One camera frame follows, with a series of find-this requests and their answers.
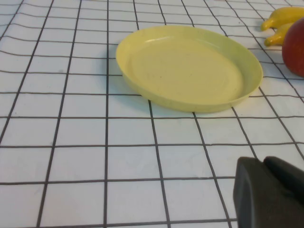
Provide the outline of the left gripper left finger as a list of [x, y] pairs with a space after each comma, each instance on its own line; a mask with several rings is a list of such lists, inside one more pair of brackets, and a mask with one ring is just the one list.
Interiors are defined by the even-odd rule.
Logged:
[[233, 200], [240, 228], [304, 226], [304, 205], [258, 159], [238, 159]]

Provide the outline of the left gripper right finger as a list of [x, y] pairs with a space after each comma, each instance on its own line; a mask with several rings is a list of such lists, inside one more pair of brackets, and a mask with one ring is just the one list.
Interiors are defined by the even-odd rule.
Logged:
[[263, 164], [292, 193], [293, 197], [303, 205], [304, 171], [275, 156], [265, 157]]

